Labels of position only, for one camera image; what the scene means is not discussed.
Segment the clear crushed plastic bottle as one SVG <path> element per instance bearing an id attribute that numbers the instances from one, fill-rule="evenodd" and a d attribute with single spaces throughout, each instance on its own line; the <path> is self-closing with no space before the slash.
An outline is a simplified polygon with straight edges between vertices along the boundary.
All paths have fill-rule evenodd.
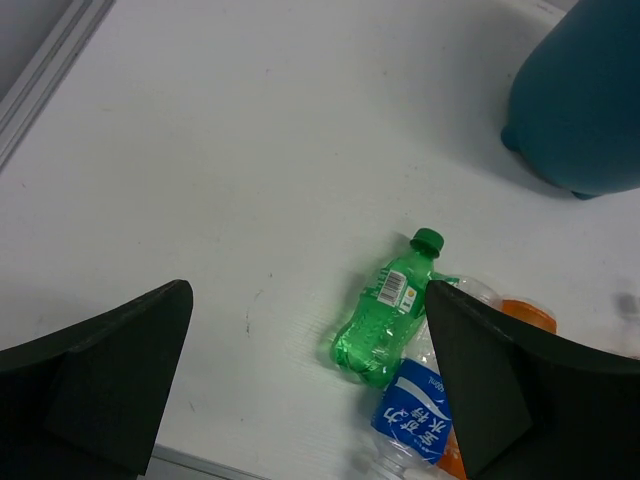
<path id="1" fill-rule="evenodd" d="M 495 290 L 472 277 L 463 275 L 448 276 L 435 273 L 433 280 L 444 281 L 493 308 L 499 309 L 502 306 L 502 297 Z M 419 328 L 405 347 L 404 356 L 439 374 L 440 370 L 424 307 L 420 310 L 418 320 L 420 321 Z"/>

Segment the blue label water bottle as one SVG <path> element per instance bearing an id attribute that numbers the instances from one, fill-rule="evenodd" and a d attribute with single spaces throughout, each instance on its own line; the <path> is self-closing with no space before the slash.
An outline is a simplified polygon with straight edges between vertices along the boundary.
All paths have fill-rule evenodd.
<path id="1" fill-rule="evenodd" d="M 442 458 L 453 421 L 439 373 L 404 359 L 371 420 L 377 455 L 370 479 L 402 479 Z"/>

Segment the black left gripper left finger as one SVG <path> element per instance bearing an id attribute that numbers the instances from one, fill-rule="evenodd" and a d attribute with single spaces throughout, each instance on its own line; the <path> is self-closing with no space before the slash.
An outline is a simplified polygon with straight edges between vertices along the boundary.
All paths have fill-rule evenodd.
<path id="1" fill-rule="evenodd" d="M 146 473 L 193 310 L 173 280 L 1 353 L 4 476 Z"/>

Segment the green plastic soda bottle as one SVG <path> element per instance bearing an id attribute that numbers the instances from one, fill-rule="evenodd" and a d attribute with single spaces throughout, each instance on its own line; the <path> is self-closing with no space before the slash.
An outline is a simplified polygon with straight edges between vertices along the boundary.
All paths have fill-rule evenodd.
<path id="1" fill-rule="evenodd" d="M 426 286 L 444 243 L 437 231 L 421 228 L 400 255 L 376 271 L 331 343 L 329 356 L 340 369 L 374 388 L 391 381 L 423 322 Z"/>

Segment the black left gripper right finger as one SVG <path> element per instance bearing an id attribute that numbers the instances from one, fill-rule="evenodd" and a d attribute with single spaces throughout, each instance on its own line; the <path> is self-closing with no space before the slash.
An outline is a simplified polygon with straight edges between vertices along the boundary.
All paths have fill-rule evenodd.
<path id="1" fill-rule="evenodd" d="M 426 317 L 470 479 L 636 479 L 639 362 L 508 316 L 444 281 Z"/>

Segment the orange label plastic bottle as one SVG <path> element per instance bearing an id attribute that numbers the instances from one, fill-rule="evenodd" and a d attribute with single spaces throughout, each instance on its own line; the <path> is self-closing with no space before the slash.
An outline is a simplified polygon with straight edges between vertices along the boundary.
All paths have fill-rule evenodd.
<path id="1" fill-rule="evenodd" d="M 555 317 L 545 309 L 540 308 L 528 301 L 517 298 L 503 297 L 499 310 L 524 323 L 533 325 L 551 334 L 557 333 L 557 322 Z M 436 463 L 436 466 L 456 479 L 466 479 L 466 472 L 460 453 L 457 438 L 454 430 L 451 430 L 443 457 Z"/>

